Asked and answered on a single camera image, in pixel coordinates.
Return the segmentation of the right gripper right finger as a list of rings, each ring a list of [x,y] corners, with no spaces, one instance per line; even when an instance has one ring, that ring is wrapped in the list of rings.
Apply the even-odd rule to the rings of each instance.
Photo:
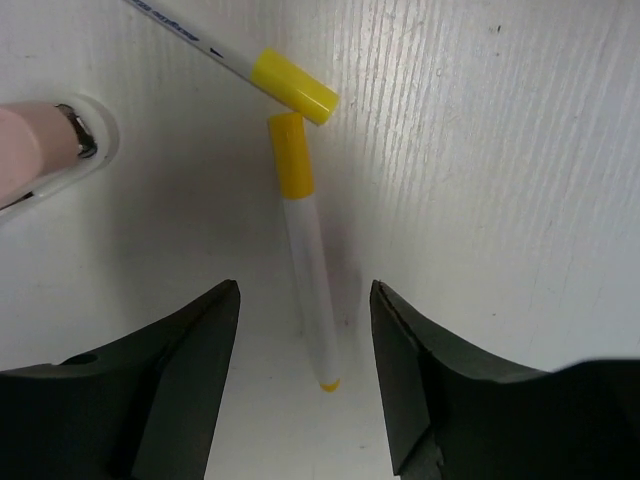
[[[431,321],[381,281],[370,312],[397,477],[638,477],[637,360],[526,367]]]

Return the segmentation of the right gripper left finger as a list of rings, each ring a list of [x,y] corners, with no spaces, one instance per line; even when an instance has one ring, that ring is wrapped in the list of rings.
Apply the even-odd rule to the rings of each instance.
[[[227,280],[60,364],[1,374],[5,479],[201,479],[240,310]]]

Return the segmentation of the pink eraser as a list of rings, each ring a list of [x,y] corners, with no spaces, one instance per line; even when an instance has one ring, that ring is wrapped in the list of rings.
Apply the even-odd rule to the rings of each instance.
[[[1,222],[105,167],[118,151],[115,117],[81,94],[1,106]]]

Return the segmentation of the left yellow white pen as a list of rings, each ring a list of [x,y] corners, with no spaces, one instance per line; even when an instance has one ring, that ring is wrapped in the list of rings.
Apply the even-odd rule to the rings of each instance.
[[[331,393],[340,386],[339,350],[304,119],[283,113],[268,126],[309,359],[320,388]]]

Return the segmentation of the yellow white pen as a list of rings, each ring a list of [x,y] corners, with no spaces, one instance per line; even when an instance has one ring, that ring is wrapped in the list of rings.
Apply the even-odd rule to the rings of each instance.
[[[132,1],[130,5],[316,125],[325,124],[339,103],[337,93],[277,50],[254,42],[204,1]]]
[[[283,113],[268,126],[309,359],[320,388],[331,393],[340,386],[339,350],[304,119]]]

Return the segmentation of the middle yellow white pen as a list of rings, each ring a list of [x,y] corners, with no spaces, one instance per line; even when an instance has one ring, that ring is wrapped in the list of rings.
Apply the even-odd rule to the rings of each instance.
[[[254,42],[204,1],[132,1],[130,5],[316,125],[325,124],[339,103],[337,93],[277,50]]]

